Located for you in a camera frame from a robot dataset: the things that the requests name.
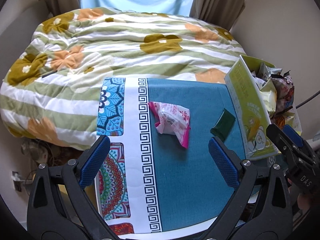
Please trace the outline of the purple brown snack bag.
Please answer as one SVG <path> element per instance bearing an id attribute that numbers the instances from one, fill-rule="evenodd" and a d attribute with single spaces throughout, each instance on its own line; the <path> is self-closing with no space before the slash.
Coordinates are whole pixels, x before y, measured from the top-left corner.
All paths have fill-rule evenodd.
<path id="1" fill-rule="evenodd" d="M 295 86 L 290 72 L 283 75 L 272 74 L 271 80 L 277 91 L 276 114 L 292 108 L 294 102 Z"/>

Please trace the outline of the dark green small packet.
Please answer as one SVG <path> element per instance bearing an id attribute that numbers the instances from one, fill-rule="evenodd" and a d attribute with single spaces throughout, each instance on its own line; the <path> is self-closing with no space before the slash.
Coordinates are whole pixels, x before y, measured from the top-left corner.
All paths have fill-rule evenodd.
<path id="1" fill-rule="evenodd" d="M 222 114 L 216 124 L 210 129 L 213 136 L 225 142 L 235 123 L 235 116 L 227 109 L 223 109 Z"/>

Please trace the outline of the pink white snack packet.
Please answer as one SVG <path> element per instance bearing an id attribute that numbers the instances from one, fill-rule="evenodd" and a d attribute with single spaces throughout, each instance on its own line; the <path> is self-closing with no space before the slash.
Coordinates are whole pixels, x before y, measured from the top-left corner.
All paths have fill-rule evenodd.
<path id="1" fill-rule="evenodd" d="M 190 110 L 180 105 L 164 102 L 148 102 L 156 119 L 155 127 L 159 134 L 175 135 L 180 145 L 189 146 Z"/>

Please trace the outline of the chiffon cake packet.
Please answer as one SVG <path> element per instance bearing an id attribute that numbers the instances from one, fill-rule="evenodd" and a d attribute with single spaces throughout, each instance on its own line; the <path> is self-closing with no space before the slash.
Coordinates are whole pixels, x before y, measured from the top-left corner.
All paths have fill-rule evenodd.
<path id="1" fill-rule="evenodd" d="M 260 95 L 266 106 L 269 116 L 274 115 L 277 107 L 277 90 L 273 84 L 272 79 L 269 79 L 260 89 Z"/>

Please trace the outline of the black floor lamp pole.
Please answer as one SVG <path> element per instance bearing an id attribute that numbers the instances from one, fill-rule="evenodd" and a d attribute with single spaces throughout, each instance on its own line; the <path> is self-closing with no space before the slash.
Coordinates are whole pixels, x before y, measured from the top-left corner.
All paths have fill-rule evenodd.
<path id="1" fill-rule="evenodd" d="M 310 98 L 306 99 L 305 101 L 301 102 L 299 105 L 296 106 L 296 109 L 304 106 L 305 104 L 307 104 L 308 102 L 310 102 L 311 100 L 313 100 L 314 98 L 316 98 L 317 96 L 319 96 L 319 94 L 314 94 L 313 96 L 311 96 Z"/>

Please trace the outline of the green cardboard box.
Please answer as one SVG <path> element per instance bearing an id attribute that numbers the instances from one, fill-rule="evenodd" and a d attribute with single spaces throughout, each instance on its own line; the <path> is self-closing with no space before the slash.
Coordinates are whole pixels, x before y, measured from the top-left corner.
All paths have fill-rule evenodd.
<path id="1" fill-rule="evenodd" d="M 260 89 L 271 79 L 272 74 L 284 73 L 282 69 L 266 61 L 241 55 L 225 76 L 225 83 L 239 121 L 245 155 L 249 160 L 279 154 L 266 135 L 268 125 L 276 124 L 280 128 L 290 125 L 298 134 L 302 133 L 294 102 L 291 109 L 269 116 L 260 95 Z"/>

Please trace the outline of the floral striped quilt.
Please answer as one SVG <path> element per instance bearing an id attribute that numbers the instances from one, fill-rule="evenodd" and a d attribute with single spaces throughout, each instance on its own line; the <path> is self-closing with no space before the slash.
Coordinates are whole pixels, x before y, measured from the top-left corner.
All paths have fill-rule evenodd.
<path id="1" fill-rule="evenodd" d="M 15 57 L 1 84 L 1 119 L 15 137 L 85 150 L 99 124 L 123 132 L 120 93 L 107 107 L 100 100 L 107 77 L 223 83 L 243 54 L 229 31 L 194 18 L 76 9 L 40 23 Z"/>

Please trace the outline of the right beige curtain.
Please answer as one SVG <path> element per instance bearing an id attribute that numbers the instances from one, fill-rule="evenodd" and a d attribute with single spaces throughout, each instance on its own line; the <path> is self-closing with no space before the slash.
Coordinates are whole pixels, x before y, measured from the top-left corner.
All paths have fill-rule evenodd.
<path id="1" fill-rule="evenodd" d="M 230 30 L 245 8 L 245 0 L 193 0 L 189 16 Z"/>

